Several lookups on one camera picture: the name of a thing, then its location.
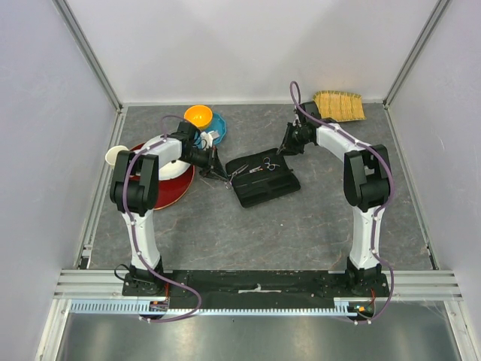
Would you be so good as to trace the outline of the silver thinning scissors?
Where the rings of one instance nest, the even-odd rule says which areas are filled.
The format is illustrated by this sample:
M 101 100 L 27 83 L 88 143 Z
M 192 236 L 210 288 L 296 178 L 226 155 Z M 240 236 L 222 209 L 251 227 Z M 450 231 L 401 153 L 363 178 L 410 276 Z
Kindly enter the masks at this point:
M 225 182 L 225 187 L 230 190 L 232 188 L 232 182 L 235 177 L 237 177 L 239 174 L 241 174 L 246 168 L 248 167 L 248 164 L 245 163 L 243 164 L 240 168 L 236 169 L 233 171 L 229 176 L 227 181 Z

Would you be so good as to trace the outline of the silver scissors with black blades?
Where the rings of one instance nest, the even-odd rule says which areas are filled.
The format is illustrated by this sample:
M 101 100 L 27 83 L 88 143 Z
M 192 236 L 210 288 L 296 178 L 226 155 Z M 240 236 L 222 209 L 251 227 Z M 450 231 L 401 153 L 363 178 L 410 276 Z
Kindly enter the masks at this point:
M 262 160 L 262 164 L 261 165 L 258 165 L 256 166 L 255 168 L 251 168 L 249 170 L 249 173 L 252 174 L 252 173 L 256 173 L 258 171 L 265 171 L 265 170 L 268 170 L 268 171 L 275 171 L 276 168 L 279 168 L 280 165 L 279 164 L 276 164 L 274 162 L 271 161 L 271 158 L 266 156 L 263 160 Z

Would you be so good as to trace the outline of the black zipper tool case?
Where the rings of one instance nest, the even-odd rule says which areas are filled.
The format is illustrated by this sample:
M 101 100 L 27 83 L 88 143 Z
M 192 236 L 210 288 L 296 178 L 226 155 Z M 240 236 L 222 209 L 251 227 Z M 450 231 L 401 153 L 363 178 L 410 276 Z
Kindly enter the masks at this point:
M 232 188 L 243 208 L 251 208 L 261 203 L 286 196 L 301 189 L 299 180 L 288 167 L 284 156 L 277 155 L 277 148 L 271 148 L 260 153 L 242 156 L 226 163 L 228 175 L 247 163 L 248 167 L 232 182 Z M 275 171 L 258 171 L 249 173 L 251 168 L 262 164 L 262 160 L 270 157 L 271 161 L 279 164 Z

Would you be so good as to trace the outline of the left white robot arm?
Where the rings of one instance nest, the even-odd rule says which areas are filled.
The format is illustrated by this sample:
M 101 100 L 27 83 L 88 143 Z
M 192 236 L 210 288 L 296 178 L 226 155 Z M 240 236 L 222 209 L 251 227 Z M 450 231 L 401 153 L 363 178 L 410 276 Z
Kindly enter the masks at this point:
M 125 282 L 138 283 L 149 296 L 159 295 L 167 282 L 153 227 L 159 170 L 170 162 L 182 161 L 199 168 L 203 177 L 228 180 L 216 147 L 201 149 L 195 145 L 200 134 L 193 124 L 182 120 L 176 132 L 152 138 L 138 151 L 121 150 L 116 155 L 110 200 L 123 216 L 132 249 Z

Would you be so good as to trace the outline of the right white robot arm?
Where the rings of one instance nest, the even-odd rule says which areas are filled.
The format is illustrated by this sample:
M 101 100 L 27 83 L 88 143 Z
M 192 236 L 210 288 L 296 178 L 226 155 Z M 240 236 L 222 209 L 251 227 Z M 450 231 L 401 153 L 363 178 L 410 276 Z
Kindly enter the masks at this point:
M 343 193 L 353 212 L 353 241 L 346 271 L 335 275 L 325 289 L 335 295 L 388 296 L 388 281 L 378 255 L 380 225 L 392 192 L 386 147 L 362 143 L 333 119 L 322 119 L 315 102 L 295 106 L 295 120 L 287 125 L 277 152 L 294 156 L 303 153 L 309 143 L 325 148 L 343 162 Z

